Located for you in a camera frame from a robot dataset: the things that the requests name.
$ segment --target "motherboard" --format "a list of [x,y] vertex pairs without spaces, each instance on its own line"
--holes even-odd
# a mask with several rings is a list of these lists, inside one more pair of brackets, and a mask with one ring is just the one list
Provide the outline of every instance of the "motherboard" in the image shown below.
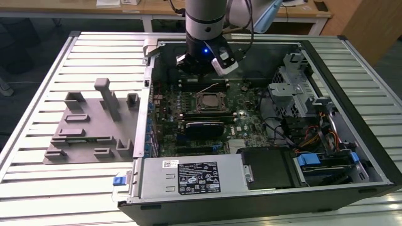
[[258,106],[262,89],[248,81],[179,80],[153,86],[160,157],[228,154],[270,145]]

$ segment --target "side panel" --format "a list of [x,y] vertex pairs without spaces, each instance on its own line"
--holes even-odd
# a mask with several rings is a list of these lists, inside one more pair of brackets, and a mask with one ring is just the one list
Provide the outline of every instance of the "side panel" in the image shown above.
[[339,83],[334,78],[334,75],[328,70],[322,58],[319,57],[310,41],[306,40],[302,42],[302,44],[311,60],[314,61],[316,70],[322,75],[323,81],[328,87],[328,91],[335,96],[336,102],[342,108],[342,111],[344,112],[344,116],[348,118],[350,123],[355,129],[355,132],[358,133],[360,139],[363,140],[364,145],[375,159],[375,162],[378,163],[384,173],[384,176],[394,184],[396,184],[394,189],[390,190],[388,192],[396,191],[398,189],[402,188],[402,173],[399,172],[398,167],[394,164],[387,152],[384,151],[384,148],[382,147],[379,140],[376,139],[372,131],[370,130],[370,127],[366,124],[363,117],[356,110],[356,107],[352,105],[351,100],[347,97],[342,87],[339,86]]
[[119,209],[140,226],[171,225],[331,211],[387,189],[388,187],[383,186],[147,205],[120,203]]

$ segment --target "black plastic cover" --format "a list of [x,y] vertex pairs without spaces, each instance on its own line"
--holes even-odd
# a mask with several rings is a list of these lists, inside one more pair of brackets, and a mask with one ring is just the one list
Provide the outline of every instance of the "black plastic cover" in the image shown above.
[[292,158],[295,152],[287,147],[240,148],[243,164],[249,166],[253,181],[248,188],[302,187]]

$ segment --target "blue latch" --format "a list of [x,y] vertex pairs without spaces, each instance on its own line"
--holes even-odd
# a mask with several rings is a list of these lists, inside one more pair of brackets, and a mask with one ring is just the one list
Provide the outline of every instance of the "blue latch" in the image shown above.
[[351,152],[351,153],[350,153],[350,156],[351,156],[352,162],[354,162],[354,163],[358,163],[358,162],[359,162],[358,154],[356,154],[355,152]]
[[296,158],[296,161],[299,166],[320,164],[318,155],[314,153],[300,154],[300,156]]
[[124,186],[125,185],[125,176],[113,177],[113,186]]

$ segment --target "red wire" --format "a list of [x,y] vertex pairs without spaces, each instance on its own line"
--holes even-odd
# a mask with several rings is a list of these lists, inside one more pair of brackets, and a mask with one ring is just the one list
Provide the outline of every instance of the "red wire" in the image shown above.
[[310,131],[310,129],[312,129],[312,128],[316,128],[318,126],[310,126],[308,128],[307,128],[307,130],[306,130],[306,136],[304,136],[304,140],[307,140],[307,136],[308,136],[308,131]]

